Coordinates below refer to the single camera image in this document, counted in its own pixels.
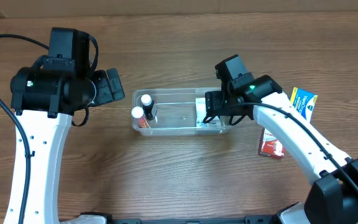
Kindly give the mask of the dark bottle white cap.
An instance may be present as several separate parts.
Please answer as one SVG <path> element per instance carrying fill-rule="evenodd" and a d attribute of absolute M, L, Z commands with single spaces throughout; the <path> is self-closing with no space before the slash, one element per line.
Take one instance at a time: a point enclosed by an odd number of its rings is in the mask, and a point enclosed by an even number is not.
<path fill-rule="evenodd" d="M 148 121 L 157 122 L 157 107 L 152 97 L 148 94 L 141 96 L 142 109 Z"/>

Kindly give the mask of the orange tablet tube white cap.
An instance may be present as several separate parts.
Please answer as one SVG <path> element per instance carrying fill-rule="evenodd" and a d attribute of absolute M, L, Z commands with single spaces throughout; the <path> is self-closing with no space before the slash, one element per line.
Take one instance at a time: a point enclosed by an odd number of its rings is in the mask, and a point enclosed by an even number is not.
<path fill-rule="evenodd" d="M 131 111 L 131 115 L 137 121 L 137 124 L 139 125 L 140 128 L 150 128 L 142 107 L 140 106 L 133 107 Z"/>

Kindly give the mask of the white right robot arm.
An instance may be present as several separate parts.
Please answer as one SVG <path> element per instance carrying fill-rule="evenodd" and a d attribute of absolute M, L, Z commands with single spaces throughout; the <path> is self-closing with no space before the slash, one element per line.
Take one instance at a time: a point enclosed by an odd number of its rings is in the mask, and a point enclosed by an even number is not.
<path fill-rule="evenodd" d="M 358 158 L 338 149 L 296 109 L 268 75 L 223 78 L 205 94 L 206 117 L 248 116 L 268 129 L 298 161 L 311 189 L 303 203 L 273 216 L 272 223 L 358 223 Z"/>

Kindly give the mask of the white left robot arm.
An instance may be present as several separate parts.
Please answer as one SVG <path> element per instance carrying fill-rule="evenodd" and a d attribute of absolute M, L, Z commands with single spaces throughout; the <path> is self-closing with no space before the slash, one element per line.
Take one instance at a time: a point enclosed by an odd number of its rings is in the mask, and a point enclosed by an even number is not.
<path fill-rule="evenodd" d="M 65 141 L 78 110 L 125 97 L 115 68 L 43 55 L 11 80 L 16 155 L 5 223 L 58 223 Z"/>

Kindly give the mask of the white Hansaplast plaster box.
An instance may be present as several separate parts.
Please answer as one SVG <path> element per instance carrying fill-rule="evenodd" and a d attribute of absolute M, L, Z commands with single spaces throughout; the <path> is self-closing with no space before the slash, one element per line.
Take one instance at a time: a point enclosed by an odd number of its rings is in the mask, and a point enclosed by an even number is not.
<path fill-rule="evenodd" d="M 221 120 L 218 117 L 215 117 L 208 123 L 204 123 L 203 120 L 206 117 L 206 102 L 205 98 L 196 98 L 196 127 L 197 128 L 215 128 L 222 126 Z"/>

